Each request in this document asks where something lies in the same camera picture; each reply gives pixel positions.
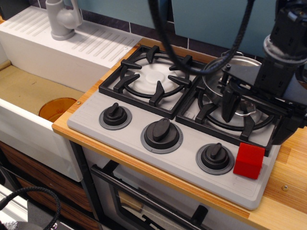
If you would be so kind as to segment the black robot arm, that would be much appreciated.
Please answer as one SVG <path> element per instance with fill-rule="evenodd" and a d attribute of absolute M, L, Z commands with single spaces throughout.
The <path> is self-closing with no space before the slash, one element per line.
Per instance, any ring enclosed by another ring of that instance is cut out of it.
<path fill-rule="evenodd" d="M 272 144 L 281 145 L 307 125 L 307 90 L 295 73 L 307 62 L 307 2 L 278 0 L 275 24 L 263 42 L 265 53 L 258 67 L 223 68 L 222 118 L 229 122 L 239 101 L 245 99 L 278 117 Z"/>

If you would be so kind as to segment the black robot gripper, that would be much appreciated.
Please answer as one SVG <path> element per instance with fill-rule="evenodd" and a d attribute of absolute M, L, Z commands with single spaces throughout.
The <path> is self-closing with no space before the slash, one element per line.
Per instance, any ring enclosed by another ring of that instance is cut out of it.
<path fill-rule="evenodd" d="M 242 98 L 272 109 L 277 126 L 272 144 L 281 145 L 304 127 L 307 91 L 295 77 L 307 62 L 307 40 L 293 36 L 266 37 L 265 58 L 259 67 L 225 65 L 222 80 L 222 118 L 229 123 Z"/>

